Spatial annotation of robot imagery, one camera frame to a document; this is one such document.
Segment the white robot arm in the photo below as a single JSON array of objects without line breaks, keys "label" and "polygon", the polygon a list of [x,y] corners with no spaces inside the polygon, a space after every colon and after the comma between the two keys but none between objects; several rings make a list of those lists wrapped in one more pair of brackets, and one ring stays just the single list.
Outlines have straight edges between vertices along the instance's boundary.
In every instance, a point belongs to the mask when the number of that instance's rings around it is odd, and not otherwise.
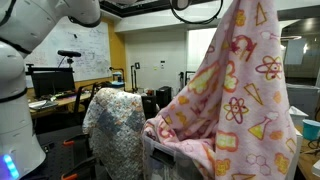
[{"label": "white robot arm", "polygon": [[137,0],[0,0],[0,180],[19,180],[46,158],[33,131],[24,59],[63,17],[100,24],[101,1]]}]

